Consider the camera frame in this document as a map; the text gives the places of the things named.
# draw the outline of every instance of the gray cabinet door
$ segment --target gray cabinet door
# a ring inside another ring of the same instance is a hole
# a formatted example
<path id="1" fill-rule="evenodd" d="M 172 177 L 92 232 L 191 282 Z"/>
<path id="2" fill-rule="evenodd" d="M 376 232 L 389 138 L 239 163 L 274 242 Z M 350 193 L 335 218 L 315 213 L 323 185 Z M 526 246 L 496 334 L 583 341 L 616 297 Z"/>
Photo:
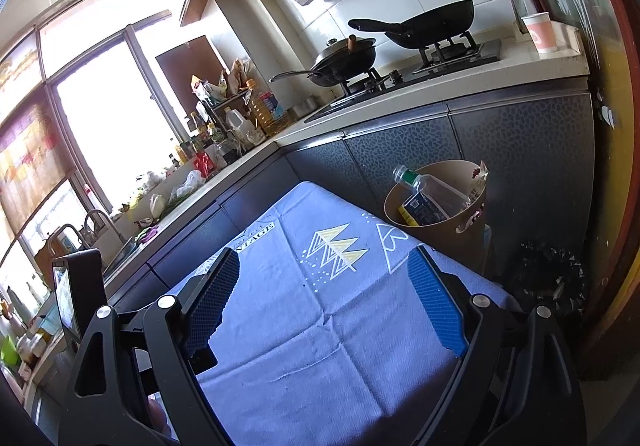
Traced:
<path id="1" fill-rule="evenodd" d="M 144 265 L 116 291 L 110 303 L 120 312 L 134 311 L 153 303 L 165 292 L 166 285 Z"/>
<path id="2" fill-rule="evenodd" d="M 394 185 L 392 171 L 397 164 L 416 169 L 433 162 L 461 158 L 446 107 L 440 108 L 440 114 L 426 121 L 364 135 L 356 133 L 345 139 L 380 206 Z"/>
<path id="3" fill-rule="evenodd" d="M 222 206 L 242 231 L 298 183 L 287 159 L 281 157 L 242 185 Z"/>
<path id="4" fill-rule="evenodd" d="M 538 239 L 580 254 L 593 190 L 589 94 L 450 115 L 466 160 L 486 162 L 487 223 L 496 273 L 521 242 Z"/>
<path id="5" fill-rule="evenodd" d="M 174 248 L 162 249 L 164 256 L 154 264 L 154 272 L 173 287 L 237 234 L 236 226 L 219 210 Z"/>
<path id="6" fill-rule="evenodd" d="M 369 213 L 380 215 L 358 165 L 342 140 L 292 151 L 287 160 L 301 181 L 310 181 Z"/>

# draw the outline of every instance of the plastic jug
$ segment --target plastic jug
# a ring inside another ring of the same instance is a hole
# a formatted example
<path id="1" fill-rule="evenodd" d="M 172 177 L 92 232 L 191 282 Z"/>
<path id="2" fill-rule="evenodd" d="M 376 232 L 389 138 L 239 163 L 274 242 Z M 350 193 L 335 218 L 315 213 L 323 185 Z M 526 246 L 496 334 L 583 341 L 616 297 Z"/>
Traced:
<path id="1" fill-rule="evenodd" d="M 266 139 L 262 130 L 258 131 L 251 122 L 245 119 L 242 114 L 231 108 L 226 108 L 226 123 L 238 135 L 238 137 L 248 142 L 250 146 L 257 146 Z"/>

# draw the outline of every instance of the wok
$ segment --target wok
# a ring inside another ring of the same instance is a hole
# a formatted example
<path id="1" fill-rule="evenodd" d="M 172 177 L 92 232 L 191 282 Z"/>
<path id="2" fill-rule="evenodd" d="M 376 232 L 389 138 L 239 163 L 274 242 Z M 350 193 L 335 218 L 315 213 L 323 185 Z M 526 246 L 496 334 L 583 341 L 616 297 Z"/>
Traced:
<path id="1" fill-rule="evenodd" d="M 418 14 L 402 23 L 354 19 L 352 29 L 362 32 L 384 32 L 396 45 L 423 48 L 468 31 L 474 21 L 473 0 L 462 0 Z"/>
<path id="2" fill-rule="evenodd" d="M 376 40 L 347 39 L 329 42 L 328 47 L 318 54 L 316 63 L 310 70 L 292 70 L 271 77 L 269 82 L 292 76 L 306 76 L 318 86 L 331 87 L 369 70 L 376 60 Z"/>

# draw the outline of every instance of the cooking oil bottle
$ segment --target cooking oil bottle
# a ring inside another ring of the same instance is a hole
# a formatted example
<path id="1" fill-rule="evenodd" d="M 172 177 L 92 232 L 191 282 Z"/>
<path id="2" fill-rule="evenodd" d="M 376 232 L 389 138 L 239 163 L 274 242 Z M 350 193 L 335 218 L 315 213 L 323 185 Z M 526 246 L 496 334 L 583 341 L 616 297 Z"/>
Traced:
<path id="1" fill-rule="evenodd" d="M 273 137 L 289 126 L 289 115 L 278 104 L 273 93 L 261 91 L 254 79 L 247 79 L 246 85 L 249 90 L 244 96 L 244 103 L 268 137 Z"/>

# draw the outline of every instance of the paper cup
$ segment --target paper cup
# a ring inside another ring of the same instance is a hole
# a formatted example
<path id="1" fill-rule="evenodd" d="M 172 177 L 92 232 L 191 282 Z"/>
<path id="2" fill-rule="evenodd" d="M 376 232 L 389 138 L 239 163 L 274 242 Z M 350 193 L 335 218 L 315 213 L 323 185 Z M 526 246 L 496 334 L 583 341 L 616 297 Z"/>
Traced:
<path id="1" fill-rule="evenodd" d="M 556 35 L 554 34 L 554 28 L 548 12 L 524 16 L 522 21 L 524 21 L 524 25 L 529 29 L 531 39 L 540 54 L 548 54 L 549 52 L 558 50 Z"/>

